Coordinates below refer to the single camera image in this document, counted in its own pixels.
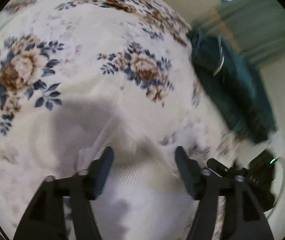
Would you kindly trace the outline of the white small garment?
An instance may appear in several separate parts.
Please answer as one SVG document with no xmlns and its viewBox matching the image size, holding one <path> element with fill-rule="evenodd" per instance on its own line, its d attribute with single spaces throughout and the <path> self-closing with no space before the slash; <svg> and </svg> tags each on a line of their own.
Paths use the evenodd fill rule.
<svg viewBox="0 0 285 240">
<path fill-rule="evenodd" d="M 97 159 L 106 146 L 114 163 L 102 195 L 91 203 L 103 239 L 184 239 L 197 205 L 187 195 L 174 162 L 178 146 L 194 145 L 190 128 L 152 141 L 110 119 L 93 145 L 79 152 L 78 167 Z"/>
</svg>

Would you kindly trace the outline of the dark green folded quilt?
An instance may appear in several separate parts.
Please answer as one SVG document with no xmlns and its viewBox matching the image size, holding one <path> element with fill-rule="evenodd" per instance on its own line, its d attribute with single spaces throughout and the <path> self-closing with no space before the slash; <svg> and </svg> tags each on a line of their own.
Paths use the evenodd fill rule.
<svg viewBox="0 0 285 240">
<path fill-rule="evenodd" d="M 267 141 L 277 124 L 259 71 L 221 35 L 193 28 L 187 37 L 194 71 L 228 128 L 255 144 Z"/>
</svg>

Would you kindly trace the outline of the right green striped curtain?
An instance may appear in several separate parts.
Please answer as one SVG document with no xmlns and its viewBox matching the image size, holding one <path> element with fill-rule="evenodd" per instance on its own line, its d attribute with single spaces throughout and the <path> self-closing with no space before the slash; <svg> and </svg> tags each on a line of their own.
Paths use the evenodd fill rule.
<svg viewBox="0 0 285 240">
<path fill-rule="evenodd" d="M 222 35 L 257 66 L 285 55 L 285 9 L 277 0 L 224 1 L 199 16 L 193 25 Z"/>
</svg>

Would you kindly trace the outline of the floral bed blanket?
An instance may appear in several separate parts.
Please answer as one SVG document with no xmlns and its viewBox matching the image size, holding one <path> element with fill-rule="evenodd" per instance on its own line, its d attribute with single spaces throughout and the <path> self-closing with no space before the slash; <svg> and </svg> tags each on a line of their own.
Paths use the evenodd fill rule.
<svg viewBox="0 0 285 240">
<path fill-rule="evenodd" d="M 110 119 L 230 166 L 235 137 L 190 62 L 190 26 L 162 0 L 11 0 L 0 12 L 0 227 L 13 238 L 46 176 L 78 167 Z"/>
</svg>

